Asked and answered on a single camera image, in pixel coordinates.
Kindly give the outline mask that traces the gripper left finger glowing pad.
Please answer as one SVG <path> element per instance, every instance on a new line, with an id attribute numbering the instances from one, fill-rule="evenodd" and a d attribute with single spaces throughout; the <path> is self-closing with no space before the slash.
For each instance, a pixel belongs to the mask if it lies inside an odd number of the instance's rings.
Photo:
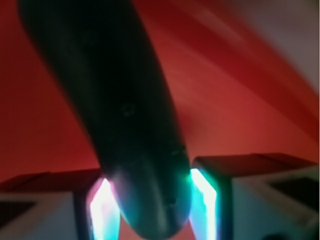
<path id="1" fill-rule="evenodd" d="M 99 169 L 22 174 L 0 183 L 2 240 L 117 240 L 120 225 Z"/>

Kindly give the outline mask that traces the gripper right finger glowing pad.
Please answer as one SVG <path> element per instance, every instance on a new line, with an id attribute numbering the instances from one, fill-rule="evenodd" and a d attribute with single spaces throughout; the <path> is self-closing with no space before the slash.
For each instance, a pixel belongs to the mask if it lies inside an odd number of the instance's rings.
<path id="1" fill-rule="evenodd" d="M 283 153 L 198 156 L 189 223 L 197 240 L 317 240 L 319 165 Z"/>

